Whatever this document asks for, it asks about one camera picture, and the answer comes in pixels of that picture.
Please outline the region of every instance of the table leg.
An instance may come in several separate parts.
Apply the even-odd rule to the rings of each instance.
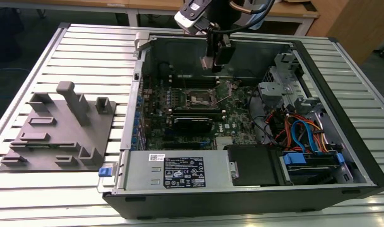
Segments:
[[[46,10],[45,9],[37,9],[36,12],[37,12],[37,15],[41,19],[46,18]]]
[[[138,27],[140,15],[136,9],[128,9],[128,24],[130,27]]]
[[[294,32],[294,35],[297,36],[305,36],[307,31],[309,31],[309,28],[310,28],[310,25],[313,23],[313,18],[303,18],[302,22],[299,23],[299,26],[297,28],[297,31]]]

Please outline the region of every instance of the white sticker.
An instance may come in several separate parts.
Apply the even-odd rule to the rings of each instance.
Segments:
[[[200,6],[198,6],[196,3],[192,3],[192,4],[190,4],[190,9],[192,9],[192,10],[196,11],[198,8],[200,8]]]
[[[165,154],[149,154],[148,161],[150,162],[162,162]]]
[[[317,17],[317,15],[302,14],[302,17],[313,17],[313,18],[315,18],[315,17]]]
[[[117,7],[124,7],[124,4],[114,4],[114,3],[108,3],[108,6],[117,6]]]

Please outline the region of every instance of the blue connector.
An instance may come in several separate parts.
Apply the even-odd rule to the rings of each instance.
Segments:
[[[282,156],[285,165],[289,164],[306,164],[302,153],[287,153]]]
[[[98,177],[110,177],[112,176],[112,168],[101,167],[97,171]]]
[[[130,138],[130,144],[137,144],[137,137]]]
[[[137,106],[141,105],[141,102],[142,102],[142,98],[140,96],[137,96]]]
[[[342,157],[342,154],[337,153],[337,154],[335,154],[335,157],[337,157],[337,161],[338,161],[338,163],[342,164],[342,163],[343,163],[343,157]]]
[[[209,141],[200,142],[200,148],[204,148],[208,145]]]

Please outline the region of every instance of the wooden table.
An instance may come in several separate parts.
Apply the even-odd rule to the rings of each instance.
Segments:
[[[129,26],[140,24],[140,14],[174,15],[184,0],[0,0],[0,7],[126,13]],[[266,21],[298,23],[295,35],[305,35],[317,12],[299,3],[273,5]]]

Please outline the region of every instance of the dark floor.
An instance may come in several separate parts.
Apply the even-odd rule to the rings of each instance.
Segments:
[[[44,50],[44,47],[56,31],[60,22],[70,22],[77,24],[96,25],[126,25],[126,15],[97,12],[73,12],[48,10],[46,18],[40,19],[34,9],[22,9],[20,19],[24,25],[24,31],[18,33],[16,41],[22,50],[21,57],[8,63],[0,63],[1,68],[24,68],[30,70],[37,58]],[[146,15],[140,17],[141,26],[177,28],[177,25],[170,16],[158,16],[148,20]],[[258,32],[266,33],[268,29],[280,27],[276,24],[265,23]],[[286,31],[278,29],[272,30],[272,33],[287,34],[295,29],[295,25],[290,23]],[[384,96],[384,59],[373,53],[361,66],[365,75],[377,87]],[[0,71],[0,117],[8,107],[8,104],[17,92],[20,85],[25,79],[26,72],[22,70]]]

